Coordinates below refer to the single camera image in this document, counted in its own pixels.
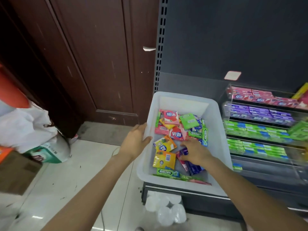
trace brown cardboard box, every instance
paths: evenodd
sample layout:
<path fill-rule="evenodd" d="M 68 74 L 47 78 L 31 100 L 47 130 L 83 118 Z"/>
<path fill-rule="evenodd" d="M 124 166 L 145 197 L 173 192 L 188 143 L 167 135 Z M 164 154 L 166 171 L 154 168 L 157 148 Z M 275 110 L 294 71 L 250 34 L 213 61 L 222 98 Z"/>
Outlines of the brown cardboard box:
<path fill-rule="evenodd" d="M 23 195 L 42 165 L 14 150 L 5 153 L 1 149 L 3 147 L 0 147 L 0 192 Z"/>

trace person's left hand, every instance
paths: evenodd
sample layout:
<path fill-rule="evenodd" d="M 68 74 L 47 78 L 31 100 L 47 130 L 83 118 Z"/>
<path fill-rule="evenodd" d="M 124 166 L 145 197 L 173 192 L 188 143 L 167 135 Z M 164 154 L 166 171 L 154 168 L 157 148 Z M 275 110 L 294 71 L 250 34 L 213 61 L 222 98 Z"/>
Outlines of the person's left hand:
<path fill-rule="evenodd" d="M 152 139 L 151 136 L 148 136 L 142 141 L 146 127 L 147 123 L 144 123 L 143 125 L 135 125 L 124 139 L 118 155 L 122 154 L 129 156 L 132 161 L 136 159 Z"/>

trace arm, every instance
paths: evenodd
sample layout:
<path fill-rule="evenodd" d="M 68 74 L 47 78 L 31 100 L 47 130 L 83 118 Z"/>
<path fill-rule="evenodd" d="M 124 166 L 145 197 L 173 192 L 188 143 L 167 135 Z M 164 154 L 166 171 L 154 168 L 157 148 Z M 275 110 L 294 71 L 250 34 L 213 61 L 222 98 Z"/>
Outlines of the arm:
<path fill-rule="evenodd" d="M 91 230 L 117 180 L 143 151 L 152 137 L 142 141 L 146 123 L 126 136 L 119 153 L 92 178 L 42 229 L 42 231 Z"/>
<path fill-rule="evenodd" d="M 308 230 L 308 223 L 263 190 L 244 179 L 213 157 L 197 140 L 184 141 L 189 154 L 181 156 L 193 164 L 205 168 L 219 183 L 245 222 L 255 231 Z"/>

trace yellow gum packet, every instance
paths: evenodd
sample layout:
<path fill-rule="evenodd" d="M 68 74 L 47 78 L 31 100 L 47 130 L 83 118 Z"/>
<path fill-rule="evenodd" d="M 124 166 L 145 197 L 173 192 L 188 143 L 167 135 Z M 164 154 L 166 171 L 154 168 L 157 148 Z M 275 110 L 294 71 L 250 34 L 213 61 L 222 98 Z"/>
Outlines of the yellow gum packet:
<path fill-rule="evenodd" d="M 156 151 L 172 151 L 176 148 L 174 141 L 166 135 L 153 143 Z"/>
<path fill-rule="evenodd" d="M 176 154 L 167 151 L 157 151 L 154 157 L 153 167 L 174 169 Z"/>
<path fill-rule="evenodd" d="M 159 122 L 161 123 L 161 124 L 163 124 L 167 129 L 169 129 L 169 130 L 171 130 L 173 127 L 175 127 L 175 125 L 172 125 L 172 124 L 165 124 L 165 119 L 164 118 L 161 118 L 160 120 L 159 120 Z"/>

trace person's left arm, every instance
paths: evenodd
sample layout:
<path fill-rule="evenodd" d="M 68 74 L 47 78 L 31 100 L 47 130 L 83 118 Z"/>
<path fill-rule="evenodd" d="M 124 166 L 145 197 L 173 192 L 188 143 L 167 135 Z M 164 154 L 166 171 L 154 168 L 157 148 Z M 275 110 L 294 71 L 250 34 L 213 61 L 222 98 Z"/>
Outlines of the person's left arm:
<path fill-rule="evenodd" d="M 117 180 L 150 143 L 143 139 L 147 124 L 136 125 L 126 136 L 119 153 L 94 176 L 42 229 L 42 231 L 91 230 Z"/>

